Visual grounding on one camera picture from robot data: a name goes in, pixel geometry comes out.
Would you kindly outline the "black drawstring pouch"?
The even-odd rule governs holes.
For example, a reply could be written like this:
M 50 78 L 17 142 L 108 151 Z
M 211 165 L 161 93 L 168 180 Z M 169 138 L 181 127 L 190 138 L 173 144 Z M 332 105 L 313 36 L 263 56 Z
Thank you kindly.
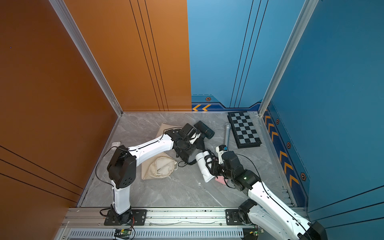
M 174 147 L 174 150 L 177 153 L 177 157 L 180 157 L 187 165 L 194 165 L 197 163 L 196 159 L 193 159 L 191 162 L 189 161 L 190 156 L 195 150 L 201 150 L 205 151 L 205 144 L 197 144 L 197 145 L 191 145 L 187 149 L 182 149 L 180 147 Z

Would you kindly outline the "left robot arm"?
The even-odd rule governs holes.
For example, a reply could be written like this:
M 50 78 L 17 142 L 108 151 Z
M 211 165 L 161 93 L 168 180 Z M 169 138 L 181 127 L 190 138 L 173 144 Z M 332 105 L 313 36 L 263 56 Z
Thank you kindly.
M 130 203 L 130 185 L 136 179 L 137 166 L 170 150 L 175 150 L 177 157 L 187 165 L 194 165 L 197 161 L 191 161 L 190 156 L 196 149 L 205 149 L 204 138 L 205 135 L 200 133 L 190 137 L 176 130 L 168 130 L 147 143 L 129 148 L 118 147 L 107 167 L 113 186 L 114 201 L 107 213 L 106 221 L 121 226 L 134 223 Z

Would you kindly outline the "white hair dryer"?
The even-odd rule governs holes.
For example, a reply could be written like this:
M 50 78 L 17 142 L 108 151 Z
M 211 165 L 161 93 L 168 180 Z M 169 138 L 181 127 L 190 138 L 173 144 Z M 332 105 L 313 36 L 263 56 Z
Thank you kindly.
M 210 169 L 212 168 L 213 156 L 209 151 L 204 151 L 196 155 L 196 161 L 203 175 L 205 183 L 208 183 L 214 178 L 210 172 Z

